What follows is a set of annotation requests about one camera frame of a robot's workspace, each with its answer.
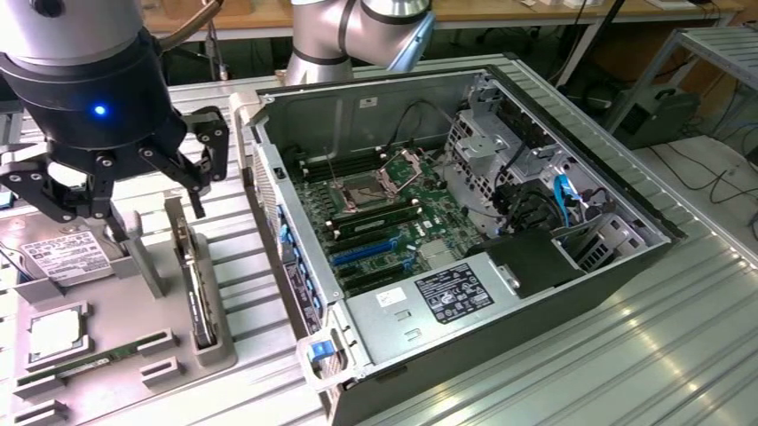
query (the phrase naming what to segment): wooden table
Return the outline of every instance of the wooden table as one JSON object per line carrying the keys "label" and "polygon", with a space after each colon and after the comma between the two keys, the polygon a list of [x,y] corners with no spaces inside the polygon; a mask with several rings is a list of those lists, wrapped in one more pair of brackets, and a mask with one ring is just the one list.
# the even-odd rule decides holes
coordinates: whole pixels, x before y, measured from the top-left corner
{"label": "wooden table", "polygon": [[[717,26],[727,26],[743,5],[735,0],[715,0],[721,8],[711,16]],[[580,23],[589,28],[574,50],[574,55],[564,71],[560,84],[569,80],[580,59],[596,38],[604,17],[614,0],[606,0],[602,6],[585,8]],[[143,0],[145,4],[158,4],[158,0]],[[249,15],[226,16],[215,19],[218,36],[222,40],[286,37],[293,35],[293,9],[290,0],[254,0],[255,11]],[[548,6],[542,3],[528,7],[517,0],[436,0],[437,29],[506,28],[570,25],[577,19],[580,9],[568,6]],[[704,11],[696,7],[689,10],[665,11],[647,0],[626,0],[614,22],[647,22],[663,20],[697,20],[704,18]],[[170,20],[159,8],[146,10],[147,28],[165,35],[182,25],[181,20]],[[193,36],[190,41],[206,39],[206,31]]]}

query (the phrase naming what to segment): workbench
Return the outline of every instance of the workbench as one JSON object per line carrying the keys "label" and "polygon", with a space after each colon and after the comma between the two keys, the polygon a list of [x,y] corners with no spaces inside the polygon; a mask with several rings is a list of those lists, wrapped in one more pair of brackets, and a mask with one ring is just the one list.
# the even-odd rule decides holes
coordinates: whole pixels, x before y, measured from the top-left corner
{"label": "workbench", "polygon": [[[755,253],[518,60],[501,55],[442,59],[422,62],[418,69],[485,64],[501,68],[689,237],[597,309],[365,424],[751,424],[758,418]],[[360,68],[357,77],[384,73],[380,67]],[[229,119],[234,92],[277,85],[268,77],[174,87],[171,94],[183,112],[213,104]],[[22,141],[42,140],[27,118]],[[189,140],[191,159],[199,149]],[[320,397],[296,360],[294,334],[247,206],[237,152],[233,146],[227,181],[215,183],[205,196],[209,217],[193,225],[209,237],[239,362],[98,424],[145,424],[157,418],[173,425],[326,424]],[[169,238],[161,194],[173,189],[179,185],[163,175],[118,184],[117,205],[142,212],[147,245]],[[14,297],[0,296],[0,327],[15,327]],[[0,332],[0,384],[10,383],[3,368],[11,364],[5,356],[13,344],[3,339]]]}
{"label": "workbench", "polygon": [[[707,5],[705,10],[695,7],[687,10],[665,11],[647,0],[626,0],[614,18],[614,22],[653,22],[679,20],[715,20],[715,25],[725,27],[735,15],[744,9],[736,0],[715,0],[716,7]],[[143,0],[145,4],[155,4],[158,0]],[[574,54],[562,72],[558,84],[565,84],[574,73],[580,59],[596,38],[604,17],[614,0],[606,0],[601,6],[586,7],[580,19],[588,30],[582,35]],[[222,40],[290,37],[293,36],[293,9],[290,0],[255,0],[255,11],[249,15],[223,16],[215,19],[218,37]],[[465,28],[514,28],[572,25],[580,9],[565,5],[549,6],[538,1],[529,7],[517,0],[436,0],[436,29]],[[170,20],[159,7],[146,10],[146,25],[157,35],[162,36],[182,25],[181,20]],[[198,32],[191,41],[206,39],[206,31]]]}

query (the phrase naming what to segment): power supply label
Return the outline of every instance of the power supply label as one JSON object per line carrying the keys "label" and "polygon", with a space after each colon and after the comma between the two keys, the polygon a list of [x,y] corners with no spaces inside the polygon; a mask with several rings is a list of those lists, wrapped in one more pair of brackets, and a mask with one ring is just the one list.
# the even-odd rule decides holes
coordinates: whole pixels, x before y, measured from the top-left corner
{"label": "power supply label", "polygon": [[448,324],[496,302],[488,293],[469,264],[417,280],[426,304],[436,314],[437,322]]}
{"label": "power supply label", "polygon": [[109,269],[109,257],[91,232],[75,233],[22,246],[39,269],[53,280],[79,277]]}

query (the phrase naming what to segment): blue pcie slot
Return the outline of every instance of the blue pcie slot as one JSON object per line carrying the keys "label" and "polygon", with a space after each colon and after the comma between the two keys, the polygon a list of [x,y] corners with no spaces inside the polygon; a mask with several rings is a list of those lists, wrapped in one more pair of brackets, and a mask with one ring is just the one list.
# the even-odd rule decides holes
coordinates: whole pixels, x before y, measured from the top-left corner
{"label": "blue pcie slot", "polygon": [[377,256],[388,251],[396,250],[398,247],[398,238],[393,238],[392,240],[384,242],[382,244],[373,245],[372,247],[362,248],[361,250],[356,250],[353,253],[346,255],[337,256],[332,261],[334,266],[340,266],[341,264],[349,264],[350,262],[356,262],[357,260],[365,259],[372,256]]}

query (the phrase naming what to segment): blue led light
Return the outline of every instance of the blue led light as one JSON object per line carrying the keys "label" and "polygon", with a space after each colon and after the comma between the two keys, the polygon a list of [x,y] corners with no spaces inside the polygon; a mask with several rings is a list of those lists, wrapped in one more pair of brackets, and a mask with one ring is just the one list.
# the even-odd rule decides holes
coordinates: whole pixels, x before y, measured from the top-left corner
{"label": "blue led light", "polygon": [[93,112],[95,113],[95,115],[105,117],[106,115],[109,115],[109,108],[105,105],[98,105],[93,108]]}

